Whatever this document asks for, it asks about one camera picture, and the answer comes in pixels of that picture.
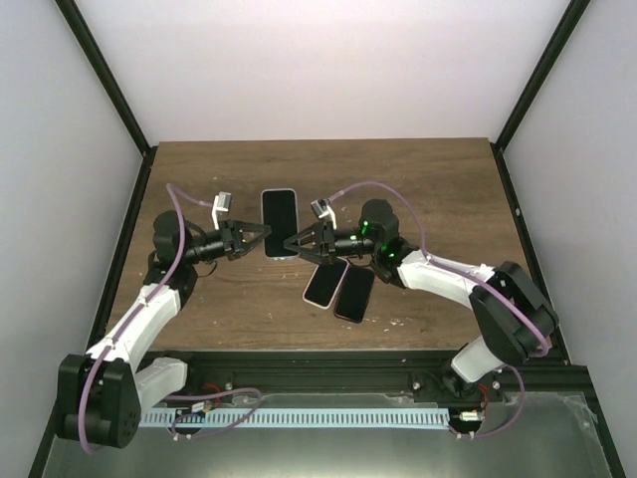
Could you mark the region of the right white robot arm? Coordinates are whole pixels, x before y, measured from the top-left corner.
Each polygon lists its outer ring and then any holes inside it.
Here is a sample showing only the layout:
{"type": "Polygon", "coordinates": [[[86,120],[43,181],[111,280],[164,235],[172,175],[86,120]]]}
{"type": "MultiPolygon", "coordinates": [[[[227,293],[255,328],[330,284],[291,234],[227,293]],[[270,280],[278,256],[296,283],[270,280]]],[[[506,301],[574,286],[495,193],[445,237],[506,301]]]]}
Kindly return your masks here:
{"type": "Polygon", "coordinates": [[[357,226],[350,229],[337,228],[328,201],[317,200],[312,208],[317,222],[285,239],[287,249],[315,264],[367,256],[382,282],[430,293],[473,312],[480,334],[455,354],[442,376],[449,398],[466,400],[484,375],[547,355],[558,318],[519,264],[470,265],[430,254],[401,236],[399,219],[384,199],[366,201],[357,226]]]}

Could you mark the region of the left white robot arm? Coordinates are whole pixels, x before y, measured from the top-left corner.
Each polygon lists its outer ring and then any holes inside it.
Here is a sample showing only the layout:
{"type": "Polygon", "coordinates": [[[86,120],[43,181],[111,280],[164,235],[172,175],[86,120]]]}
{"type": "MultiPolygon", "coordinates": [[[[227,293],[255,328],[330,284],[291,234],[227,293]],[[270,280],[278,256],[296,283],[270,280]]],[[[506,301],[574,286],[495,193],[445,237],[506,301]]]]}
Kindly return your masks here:
{"type": "Polygon", "coordinates": [[[267,238],[264,224],[222,220],[193,235],[181,212],[168,210],[153,222],[154,250],[135,301],[104,338],[59,366],[55,412],[58,437],[96,446],[125,447],[140,420],[173,394],[183,402],[203,390],[202,375],[178,358],[142,359],[161,330],[190,299],[199,263],[240,259],[267,238]]]}

